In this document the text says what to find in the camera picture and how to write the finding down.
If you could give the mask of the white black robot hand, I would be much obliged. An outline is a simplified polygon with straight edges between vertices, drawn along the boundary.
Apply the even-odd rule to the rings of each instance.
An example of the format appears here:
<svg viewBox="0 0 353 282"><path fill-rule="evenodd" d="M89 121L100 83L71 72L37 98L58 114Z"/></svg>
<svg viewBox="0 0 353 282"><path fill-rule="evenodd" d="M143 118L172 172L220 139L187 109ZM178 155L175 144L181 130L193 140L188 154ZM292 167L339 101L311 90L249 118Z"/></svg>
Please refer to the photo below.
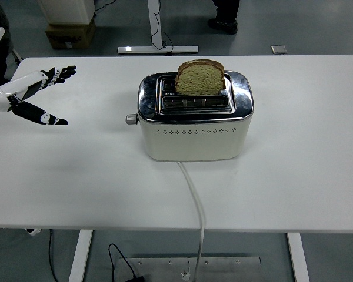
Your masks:
<svg viewBox="0 0 353 282"><path fill-rule="evenodd" d="M37 92L76 74L76 66L40 70L22 76L0 86L0 112L13 114L41 125L67 125L68 121L58 118L26 100Z"/></svg>

